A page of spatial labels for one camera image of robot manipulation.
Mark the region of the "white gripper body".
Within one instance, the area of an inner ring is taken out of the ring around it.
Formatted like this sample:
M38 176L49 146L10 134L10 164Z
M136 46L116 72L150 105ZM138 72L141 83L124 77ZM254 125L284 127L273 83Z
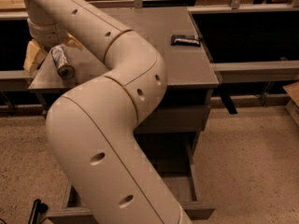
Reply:
M54 47L62 44L67 32L59 25L39 25L27 20L31 37L41 46Z

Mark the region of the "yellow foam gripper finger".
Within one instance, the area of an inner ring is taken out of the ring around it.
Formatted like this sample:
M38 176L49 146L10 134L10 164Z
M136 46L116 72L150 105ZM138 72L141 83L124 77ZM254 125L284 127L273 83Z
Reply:
M83 46L81 45L81 43L69 33L66 34L63 44L67 47L76 48L80 51L83 51Z
M34 73L43 61L46 59L48 53L41 47L34 39L28 42L23 68L29 73Z

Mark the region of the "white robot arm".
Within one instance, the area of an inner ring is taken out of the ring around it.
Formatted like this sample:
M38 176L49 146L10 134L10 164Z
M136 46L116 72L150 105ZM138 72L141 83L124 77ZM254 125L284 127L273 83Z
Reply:
M84 0L28 0L108 69L51 106L47 137L99 224L192 224L134 138L162 101L167 71L159 51Z

